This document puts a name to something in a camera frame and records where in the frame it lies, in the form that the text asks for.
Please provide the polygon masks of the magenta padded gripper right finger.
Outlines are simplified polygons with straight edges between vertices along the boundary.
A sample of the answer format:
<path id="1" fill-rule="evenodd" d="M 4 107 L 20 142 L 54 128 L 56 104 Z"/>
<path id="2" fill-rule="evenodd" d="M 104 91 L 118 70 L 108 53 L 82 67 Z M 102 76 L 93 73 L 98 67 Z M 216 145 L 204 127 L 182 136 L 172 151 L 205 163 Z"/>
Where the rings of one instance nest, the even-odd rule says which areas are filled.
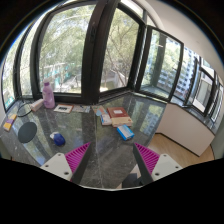
<path id="1" fill-rule="evenodd" d="M 168 154 L 158 154 L 138 143 L 133 144 L 135 156 L 141 177 L 140 183 L 147 185 L 182 169 Z"/>

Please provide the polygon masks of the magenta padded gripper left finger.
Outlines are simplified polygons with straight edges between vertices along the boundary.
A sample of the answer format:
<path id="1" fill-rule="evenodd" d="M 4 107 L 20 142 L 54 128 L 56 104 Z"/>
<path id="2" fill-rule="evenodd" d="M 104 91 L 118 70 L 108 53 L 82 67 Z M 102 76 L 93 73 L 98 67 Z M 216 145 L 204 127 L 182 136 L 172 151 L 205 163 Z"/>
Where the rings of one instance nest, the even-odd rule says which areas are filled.
<path id="1" fill-rule="evenodd" d="M 88 142 L 66 154 L 55 154 L 41 166 L 41 169 L 75 184 L 79 184 L 82 180 L 90 154 L 91 143 Z"/>

